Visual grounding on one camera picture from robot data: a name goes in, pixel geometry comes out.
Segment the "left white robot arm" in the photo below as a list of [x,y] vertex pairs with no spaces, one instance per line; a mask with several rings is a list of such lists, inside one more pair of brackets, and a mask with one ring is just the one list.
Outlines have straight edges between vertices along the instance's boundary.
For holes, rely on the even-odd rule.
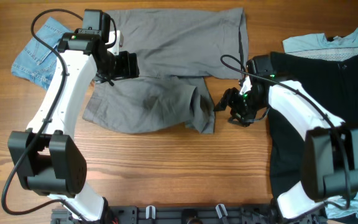
[[121,51],[120,31],[65,33],[54,48],[57,66],[45,98],[25,131],[13,131],[8,149],[21,187],[60,203],[76,223],[116,223],[107,200],[86,182],[87,163],[74,142],[88,85],[136,78],[135,53]]

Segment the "grey shorts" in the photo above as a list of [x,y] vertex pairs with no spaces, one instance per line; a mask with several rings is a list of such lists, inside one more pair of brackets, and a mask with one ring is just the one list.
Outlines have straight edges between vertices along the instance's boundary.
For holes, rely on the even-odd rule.
[[239,79],[220,61],[248,56],[243,8],[219,12],[181,9],[111,11],[124,50],[137,55],[139,76],[97,84],[83,118],[120,133],[148,133],[180,123],[214,131],[214,103],[206,77]]

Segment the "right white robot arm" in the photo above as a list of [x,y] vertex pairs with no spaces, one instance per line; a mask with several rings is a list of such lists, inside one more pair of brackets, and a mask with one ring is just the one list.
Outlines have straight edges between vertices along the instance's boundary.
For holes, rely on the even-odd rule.
[[248,126],[258,110],[274,109],[304,141],[301,179],[275,201],[279,218],[292,221],[325,205],[348,210],[358,193],[358,127],[352,127],[313,99],[299,81],[247,74],[214,107],[231,109],[231,119]]

